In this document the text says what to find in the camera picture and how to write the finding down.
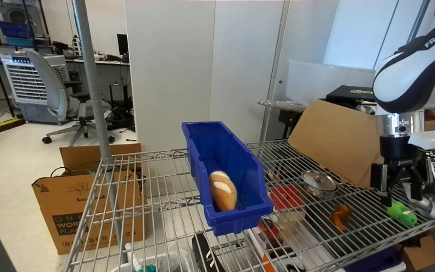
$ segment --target orange object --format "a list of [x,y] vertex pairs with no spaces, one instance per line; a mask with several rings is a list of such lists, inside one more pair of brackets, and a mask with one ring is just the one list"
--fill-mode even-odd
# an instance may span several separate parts
[[347,206],[337,206],[335,211],[330,215],[330,220],[340,231],[344,231],[345,226],[349,223],[350,215],[352,215],[352,210]]

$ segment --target cardboard flap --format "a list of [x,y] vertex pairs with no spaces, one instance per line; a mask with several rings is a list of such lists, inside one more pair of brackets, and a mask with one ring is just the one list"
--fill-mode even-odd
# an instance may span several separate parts
[[[140,143],[110,145],[110,151],[112,155],[119,155],[138,153],[142,151],[142,148]],[[60,153],[62,154],[63,165],[68,169],[97,169],[100,163],[100,146],[60,147]]]
[[363,188],[370,188],[371,163],[383,162],[376,117],[322,100],[307,107],[288,143]]

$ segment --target computer monitor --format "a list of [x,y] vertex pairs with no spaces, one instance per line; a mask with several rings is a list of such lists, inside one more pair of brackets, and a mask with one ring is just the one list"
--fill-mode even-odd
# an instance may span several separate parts
[[119,54],[124,55],[128,53],[126,34],[117,34],[117,41],[119,42]]

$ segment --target portable air cooler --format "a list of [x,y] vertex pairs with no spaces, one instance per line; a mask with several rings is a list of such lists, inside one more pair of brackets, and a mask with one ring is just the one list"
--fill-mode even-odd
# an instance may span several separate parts
[[[69,81],[65,57],[43,55],[62,81]],[[35,67],[26,55],[1,54],[1,60],[11,85],[11,91],[17,103],[46,106],[46,88]]]

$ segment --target office chair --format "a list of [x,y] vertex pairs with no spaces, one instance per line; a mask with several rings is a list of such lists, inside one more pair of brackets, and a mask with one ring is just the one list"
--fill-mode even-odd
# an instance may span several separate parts
[[[90,94],[73,94],[71,96],[67,93],[67,88],[72,86],[81,85],[80,81],[66,81],[56,74],[53,68],[46,62],[46,60],[37,52],[31,49],[25,50],[26,55],[31,60],[31,63],[35,67],[36,71],[40,75],[41,80],[46,88],[46,103],[50,114],[57,117],[58,121],[64,122],[72,117],[78,117],[77,124],[73,127],[61,129],[58,131],[50,132],[42,139],[43,143],[49,144],[52,142],[50,136],[76,131],[75,135],[69,142],[69,146],[73,146],[75,141],[83,134],[85,138],[88,138],[88,129],[96,129],[95,124],[91,124],[88,121],[94,119],[92,105],[88,101],[90,100]],[[103,110],[110,110],[109,103],[102,101]],[[115,141],[113,136],[108,138],[110,143]]]

